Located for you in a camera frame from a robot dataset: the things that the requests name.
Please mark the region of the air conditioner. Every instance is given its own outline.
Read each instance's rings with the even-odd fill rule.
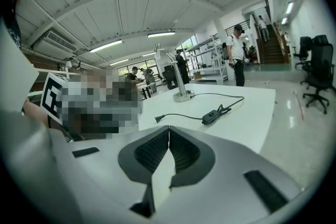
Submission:
[[[64,49],[69,52],[75,53],[77,48],[72,45],[70,42],[62,38],[59,34],[56,32],[49,30],[47,34],[45,35],[45,38],[52,44],[56,45],[57,47]]]
[[[72,51],[61,49],[59,46],[51,43],[49,38],[46,37],[41,38],[34,44],[33,51],[59,60],[64,60],[75,56]]]

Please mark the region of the man in white shirt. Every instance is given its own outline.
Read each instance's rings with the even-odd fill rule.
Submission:
[[[228,36],[226,40],[229,65],[235,70],[236,85],[240,87],[243,87],[245,84],[244,62],[248,62],[248,59],[245,59],[245,53],[243,49],[244,44],[239,38],[243,32],[244,31],[242,26],[236,25],[233,30],[233,35]]]
[[[261,28],[261,32],[262,32],[262,35],[264,37],[265,42],[268,41],[269,40],[269,33],[268,33],[268,30],[267,30],[266,23],[265,23],[265,21],[264,21],[264,19],[262,18],[261,15],[259,15],[258,25]]]

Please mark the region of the lamp base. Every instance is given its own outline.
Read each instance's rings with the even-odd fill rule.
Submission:
[[[191,100],[191,98],[195,95],[193,91],[188,91],[187,90],[187,95],[186,96],[181,96],[180,93],[176,93],[173,95],[173,99],[177,103],[182,103]]]

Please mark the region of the cable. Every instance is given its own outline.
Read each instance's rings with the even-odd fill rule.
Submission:
[[[220,116],[226,114],[227,112],[229,112],[231,110],[231,107],[239,102],[242,102],[242,100],[245,99],[245,97],[243,96],[234,96],[234,95],[226,95],[226,94],[221,94],[221,93],[199,93],[199,94],[196,94],[192,97],[190,97],[191,99],[194,98],[195,96],[197,95],[202,95],[202,94],[214,94],[214,95],[222,95],[222,96],[226,96],[226,97],[232,97],[232,98],[240,98],[237,102],[234,102],[233,104],[227,106],[227,107],[223,107],[223,105],[221,104],[218,109],[217,109],[217,112],[218,112],[218,115],[217,117],[215,117],[214,119],[210,120],[209,122],[205,122],[204,120],[204,117],[209,115],[210,113],[206,114],[205,116],[203,116],[202,118],[195,118],[195,117],[191,117],[191,116],[187,116],[187,115],[182,115],[182,114],[176,114],[176,113],[169,113],[169,114],[164,114],[164,115],[161,115],[161,116],[157,116],[155,117],[155,120],[157,123],[159,123],[164,117],[168,116],[168,115],[177,115],[177,116],[183,116],[183,117],[186,117],[186,118],[190,118],[190,119],[195,119],[195,120],[202,120],[202,123],[203,124],[209,124],[211,122],[213,122],[215,119],[219,118]]]

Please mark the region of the white shirt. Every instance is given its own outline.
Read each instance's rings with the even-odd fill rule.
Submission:
[[[244,59],[244,44],[240,38],[237,38],[235,35],[228,36],[226,39],[226,46],[231,46],[233,59]]]
[[[267,28],[264,20],[262,20],[262,19],[259,20],[259,25],[262,29]]]

